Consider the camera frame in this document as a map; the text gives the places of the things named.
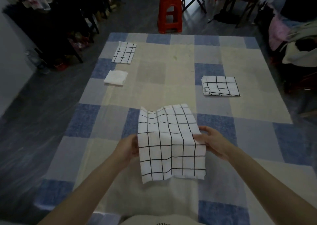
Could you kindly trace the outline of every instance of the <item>table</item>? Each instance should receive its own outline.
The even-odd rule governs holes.
[[[118,41],[137,44],[132,63],[111,63]],[[123,87],[103,83],[127,71]],[[241,97],[204,96],[203,75],[236,78]],[[317,179],[304,138],[254,37],[111,33],[57,149],[35,204],[52,209],[138,128],[141,106],[188,104],[198,125],[233,144],[317,206]],[[226,161],[206,154],[205,180],[142,184],[138,159],[121,172],[97,207],[121,215],[187,215],[205,224],[273,224]]]

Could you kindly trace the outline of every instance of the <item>person's right hand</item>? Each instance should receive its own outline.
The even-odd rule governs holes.
[[[193,138],[199,142],[206,143],[207,151],[211,151],[223,160],[228,160],[229,152],[235,148],[235,146],[216,129],[208,126],[199,126],[199,129],[201,131],[207,131],[208,134],[193,134]]]

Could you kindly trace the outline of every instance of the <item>plain white folded cloth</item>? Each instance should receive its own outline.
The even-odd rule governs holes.
[[[127,75],[126,71],[109,71],[103,82],[123,86]]]
[[[136,47],[137,44],[120,41],[111,62],[131,64]]]
[[[200,131],[186,104],[157,111],[141,107],[138,142],[142,182],[172,176],[204,179],[206,146],[195,141],[193,134]]]
[[[203,76],[201,79],[204,95],[240,96],[234,77]]]

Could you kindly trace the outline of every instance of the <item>hand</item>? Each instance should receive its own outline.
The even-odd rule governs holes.
[[[121,139],[112,153],[112,157],[119,162],[121,169],[129,165],[130,160],[137,156],[139,156],[139,147],[136,134]]]
[[[228,153],[232,148],[235,148],[235,146],[216,129],[208,126],[199,126],[199,129],[201,131],[207,131],[208,134],[194,134],[193,138],[197,141],[205,142],[207,151],[211,151],[220,159],[227,161]]]

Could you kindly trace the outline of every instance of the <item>forearm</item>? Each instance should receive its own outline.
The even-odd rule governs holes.
[[[120,170],[118,160],[110,156],[39,225],[85,225]]]
[[[275,224],[316,224],[317,209],[281,183],[241,149],[228,161],[235,168]]]

